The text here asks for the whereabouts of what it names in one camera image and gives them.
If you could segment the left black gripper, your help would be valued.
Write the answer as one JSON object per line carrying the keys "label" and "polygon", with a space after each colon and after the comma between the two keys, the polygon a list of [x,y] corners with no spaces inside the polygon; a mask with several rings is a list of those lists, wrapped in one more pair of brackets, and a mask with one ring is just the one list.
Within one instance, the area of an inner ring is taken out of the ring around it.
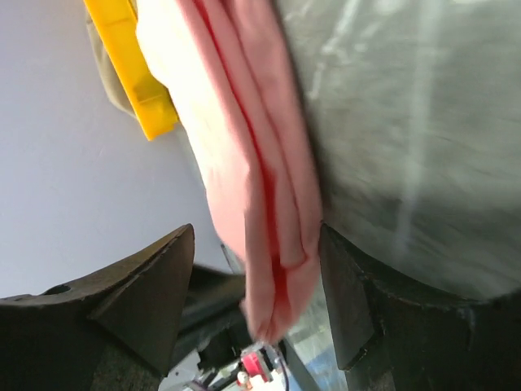
{"label": "left black gripper", "polygon": [[176,365],[192,351],[205,349],[222,336],[222,344],[231,349],[252,344],[241,309],[245,285],[244,275],[194,267],[174,346]]}

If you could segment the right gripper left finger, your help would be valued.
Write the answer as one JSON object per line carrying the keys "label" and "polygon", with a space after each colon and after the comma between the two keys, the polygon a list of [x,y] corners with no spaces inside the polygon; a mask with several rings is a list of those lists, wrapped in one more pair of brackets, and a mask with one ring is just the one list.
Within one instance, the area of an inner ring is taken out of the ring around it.
{"label": "right gripper left finger", "polygon": [[118,349],[154,376],[172,369],[195,254],[190,224],[137,253],[41,295],[39,363],[53,377],[92,376]]}

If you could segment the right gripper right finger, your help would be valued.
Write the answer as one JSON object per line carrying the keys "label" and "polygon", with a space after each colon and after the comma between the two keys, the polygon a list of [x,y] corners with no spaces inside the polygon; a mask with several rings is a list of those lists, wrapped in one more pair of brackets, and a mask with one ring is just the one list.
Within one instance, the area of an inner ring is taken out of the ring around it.
{"label": "right gripper right finger", "polygon": [[326,223],[320,255],[337,364],[349,371],[383,334],[370,290],[377,282],[395,289],[407,276],[364,253]]}

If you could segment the pink t shirt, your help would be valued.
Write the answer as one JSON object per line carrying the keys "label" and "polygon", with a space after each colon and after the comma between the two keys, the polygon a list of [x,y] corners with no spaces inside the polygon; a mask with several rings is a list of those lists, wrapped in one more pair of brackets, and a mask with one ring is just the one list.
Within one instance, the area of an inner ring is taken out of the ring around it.
{"label": "pink t shirt", "polygon": [[250,333],[273,344],[319,275],[322,203],[291,61],[269,1],[140,1],[137,37],[243,262]]}

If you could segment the yellow plastic bin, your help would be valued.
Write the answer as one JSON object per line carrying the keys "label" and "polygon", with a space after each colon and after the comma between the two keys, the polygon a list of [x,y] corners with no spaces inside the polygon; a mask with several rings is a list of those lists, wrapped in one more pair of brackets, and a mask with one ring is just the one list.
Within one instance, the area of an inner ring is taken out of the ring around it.
{"label": "yellow plastic bin", "polygon": [[110,102],[135,118],[149,140],[173,130],[177,112],[138,44],[137,3],[91,0],[84,4],[87,33]]}

